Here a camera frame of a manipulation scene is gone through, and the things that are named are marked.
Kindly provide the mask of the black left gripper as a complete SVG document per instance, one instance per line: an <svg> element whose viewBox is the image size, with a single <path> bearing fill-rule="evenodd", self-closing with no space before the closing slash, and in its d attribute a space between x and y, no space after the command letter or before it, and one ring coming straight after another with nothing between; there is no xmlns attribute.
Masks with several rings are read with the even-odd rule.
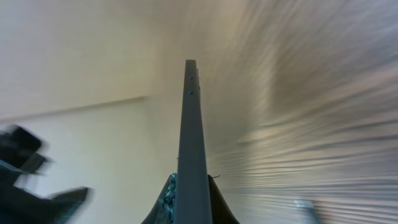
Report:
<svg viewBox="0 0 398 224"><path fill-rule="evenodd" d="M79 187L39 197L27 182L48 159L39 154L41 139L21 126L1 132L1 224L65 224L90 196Z"/></svg>

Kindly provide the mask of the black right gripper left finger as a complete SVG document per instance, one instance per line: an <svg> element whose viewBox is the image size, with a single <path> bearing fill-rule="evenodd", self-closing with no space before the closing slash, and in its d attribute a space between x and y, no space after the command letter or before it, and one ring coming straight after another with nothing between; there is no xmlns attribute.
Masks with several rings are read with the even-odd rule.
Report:
<svg viewBox="0 0 398 224"><path fill-rule="evenodd" d="M173 224L177 174L169 175L157 201L142 224Z"/></svg>

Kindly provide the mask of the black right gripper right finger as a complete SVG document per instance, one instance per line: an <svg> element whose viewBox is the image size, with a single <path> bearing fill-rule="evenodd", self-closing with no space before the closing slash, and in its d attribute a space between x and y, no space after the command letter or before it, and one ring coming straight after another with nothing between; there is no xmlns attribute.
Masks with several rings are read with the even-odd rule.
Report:
<svg viewBox="0 0 398 224"><path fill-rule="evenodd" d="M208 184L213 224L239 224L217 187L214 178L210 175L208 175Z"/></svg>

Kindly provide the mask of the blue screen smartphone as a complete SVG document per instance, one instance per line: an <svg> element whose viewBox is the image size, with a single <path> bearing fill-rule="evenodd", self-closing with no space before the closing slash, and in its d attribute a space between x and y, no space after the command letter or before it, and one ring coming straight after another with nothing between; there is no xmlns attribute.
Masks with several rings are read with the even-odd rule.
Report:
<svg viewBox="0 0 398 224"><path fill-rule="evenodd" d="M185 62L174 223L211 224L210 190L195 60Z"/></svg>

